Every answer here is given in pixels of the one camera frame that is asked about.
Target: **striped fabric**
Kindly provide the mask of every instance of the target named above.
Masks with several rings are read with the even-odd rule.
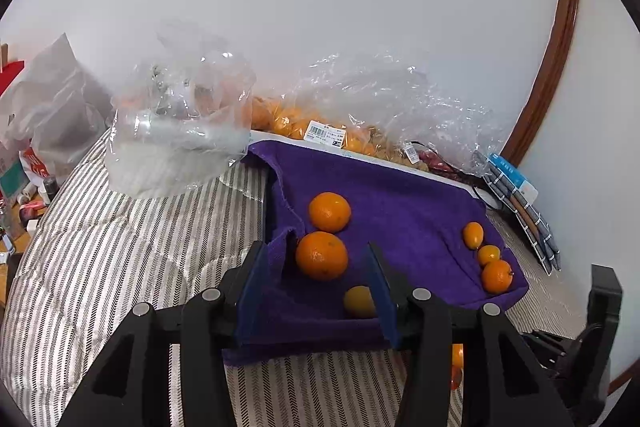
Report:
[[[262,237],[267,172],[236,164],[173,198],[111,192],[104,141],[64,185],[18,270],[0,333],[0,375],[36,427],[55,426],[97,353],[140,301],[156,309],[216,285]],[[575,336],[584,316],[559,277],[547,278],[522,241],[490,218],[516,254],[529,293],[508,315],[520,330]],[[172,424],[183,425],[179,347],[170,357]],[[226,369],[238,425],[385,426],[394,423],[406,364],[394,351],[319,353]],[[449,425],[460,425],[462,388]]]

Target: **purple cloth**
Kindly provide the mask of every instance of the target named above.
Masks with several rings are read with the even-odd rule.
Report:
[[[382,248],[410,283],[450,304],[479,308],[494,302],[508,309],[529,288],[513,253],[486,217],[484,204],[462,188],[274,140],[252,144],[251,153],[277,177],[267,206],[271,284],[265,289],[251,344],[227,351],[227,363],[385,347],[377,319],[350,319],[342,306],[349,288],[367,284],[363,259],[369,241]],[[341,194],[351,205],[351,221],[337,233],[347,247],[349,266],[338,279],[316,282],[297,269],[294,250],[297,239],[315,230],[307,207],[325,191]],[[491,296],[482,289],[478,262],[462,241],[469,221],[482,225],[485,244],[499,247],[513,267],[513,282],[502,295]]]

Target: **wooden trim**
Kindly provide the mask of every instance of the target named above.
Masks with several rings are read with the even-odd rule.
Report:
[[[558,0],[554,25],[529,100],[502,149],[502,156],[512,165],[517,166],[524,158],[553,100],[574,38],[577,9],[578,0]]]
[[[611,380],[607,394],[615,393],[633,377],[640,377],[640,359],[637,359],[626,371],[623,371],[619,377]]]

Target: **white sticker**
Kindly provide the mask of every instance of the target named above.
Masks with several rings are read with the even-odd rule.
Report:
[[[322,143],[324,145],[332,145],[333,147],[342,147],[344,135],[347,131],[344,129],[336,129],[325,123],[315,120],[309,122],[306,128],[304,140],[313,143]]]
[[[415,152],[414,144],[410,142],[405,143],[404,147],[402,147],[402,150],[406,154],[406,157],[409,158],[411,165],[413,165],[414,163],[418,163],[420,161],[420,156],[418,156],[418,153]]]

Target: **round metal pin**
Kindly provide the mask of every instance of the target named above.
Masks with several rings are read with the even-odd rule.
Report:
[[[431,299],[431,292],[427,288],[416,288],[412,295],[417,301],[428,301]]]
[[[220,293],[220,290],[218,288],[207,288],[206,290],[204,290],[204,292],[202,292],[202,298],[206,301],[215,301],[217,299],[220,299],[221,295],[222,294]]]
[[[151,306],[149,306],[148,303],[139,302],[138,304],[133,306],[133,309],[131,311],[133,311],[134,315],[137,315],[138,317],[142,317],[142,315],[146,315],[150,309],[151,309]]]
[[[500,315],[500,307],[492,302],[487,302],[487,304],[482,306],[482,309],[484,310],[484,313],[491,315],[492,317]]]

